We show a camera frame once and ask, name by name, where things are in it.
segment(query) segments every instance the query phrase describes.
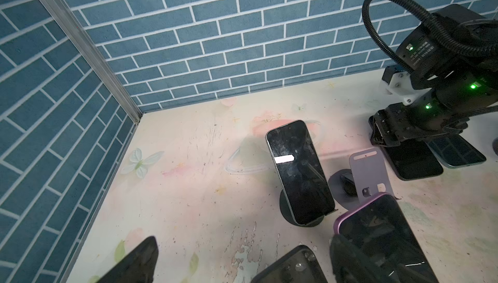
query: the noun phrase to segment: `blue brick wall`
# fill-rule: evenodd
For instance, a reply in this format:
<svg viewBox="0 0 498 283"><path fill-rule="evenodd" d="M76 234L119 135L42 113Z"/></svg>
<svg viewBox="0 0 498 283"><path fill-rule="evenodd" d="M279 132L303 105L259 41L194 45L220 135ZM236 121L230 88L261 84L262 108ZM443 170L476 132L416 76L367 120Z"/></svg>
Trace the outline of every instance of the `blue brick wall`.
<svg viewBox="0 0 498 283"><path fill-rule="evenodd" d="M61 280L132 131L39 0L0 0L1 283Z"/></svg>
<svg viewBox="0 0 498 283"><path fill-rule="evenodd" d="M459 3L488 18L498 0ZM383 68L363 0L67 0L145 111ZM419 22L378 1L371 18L396 48Z"/></svg>

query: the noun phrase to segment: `metal corner post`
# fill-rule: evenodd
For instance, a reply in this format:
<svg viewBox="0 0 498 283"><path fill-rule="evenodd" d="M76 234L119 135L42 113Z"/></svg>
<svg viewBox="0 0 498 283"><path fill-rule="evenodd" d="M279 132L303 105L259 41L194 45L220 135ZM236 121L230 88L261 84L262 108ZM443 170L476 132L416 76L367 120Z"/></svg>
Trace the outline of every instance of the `metal corner post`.
<svg viewBox="0 0 498 283"><path fill-rule="evenodd" d="M80 27L78 20L66 2L64 0L40 0L40 2L86 59L103 84L132 119L133 123L138 124L142 117L142 112L117 79L117 76L100 51L95 47L88 33Z"/></svg>

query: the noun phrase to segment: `black phone stand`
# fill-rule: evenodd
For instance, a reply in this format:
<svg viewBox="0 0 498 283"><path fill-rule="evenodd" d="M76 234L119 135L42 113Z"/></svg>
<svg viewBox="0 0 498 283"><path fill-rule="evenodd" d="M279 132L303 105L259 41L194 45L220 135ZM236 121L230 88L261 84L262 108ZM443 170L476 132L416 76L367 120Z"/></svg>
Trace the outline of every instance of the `black phone stand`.
<svg viewBox="0 0 498 283"><path fill-rule="evenodd" d="M289 224L292 224L292 225L295 225L298 227L310 228L310 227L314 227L314 226L319 225L323 221L323 217L320 217L308 225L300 226L300 225L296 224L296 222L292 218L292 214L291 214L290 208L289 208L289 203L287 203L287 199L285 198L285 194L284 194L283 190L280 192L279 203L280 203L280 213L282 214L283 218L285 218L285 220L287 220L287 222Z"/></svg>

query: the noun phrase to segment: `black phone screen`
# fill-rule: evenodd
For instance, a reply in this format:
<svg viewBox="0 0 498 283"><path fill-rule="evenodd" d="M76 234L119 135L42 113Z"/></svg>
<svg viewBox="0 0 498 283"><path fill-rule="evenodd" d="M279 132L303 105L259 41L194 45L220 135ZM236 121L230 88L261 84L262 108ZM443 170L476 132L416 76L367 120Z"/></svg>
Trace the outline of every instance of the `black phone screen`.
<svg viewBox="0 0 498 283"><path fill-rule="evenodd" d="M296 223L305 225L332 212L334 199L306 124L297 120L270 130L266 140Z"/></svg>
<svg viewBox="0 0 498 283"><path fill-rule="evenodd" d="M402 180L439 176L443 167L423 141L405 140L397 147L383 147L396 175Z"/></svg>
<svg viewBox="0 0 498 283"><path fill-rule="evenodd" d="M383 195L345 218L339 234L394 282L438 282L395 198Z"/></svg>

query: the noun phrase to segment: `table surface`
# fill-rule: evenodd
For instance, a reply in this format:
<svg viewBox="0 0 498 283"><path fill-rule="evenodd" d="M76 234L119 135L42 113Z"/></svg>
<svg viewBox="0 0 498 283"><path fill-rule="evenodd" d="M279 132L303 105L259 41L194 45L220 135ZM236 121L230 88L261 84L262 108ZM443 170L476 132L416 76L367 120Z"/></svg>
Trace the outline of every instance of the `table surface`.
<svg viewBox="0 0 498 283"><path fill-rule="evenodd" d="M150 235L159 245L154 282L249 283L299 244L315 251L327 280L335 282L329 242L335 219L346 210L336 203L338 211L314 228L285 221L264 136L302 119L327 178L349 168L349 155L371 148L367 118L398 102L378 91L382 73L145 114L68 282L96 281ZM498 282L498 156L491 147L498 115L472 118L469 125L462 136L486 155L484 164L408 182L386 164L440 282ZM154 163L123 174L140 159Z"/></svg>

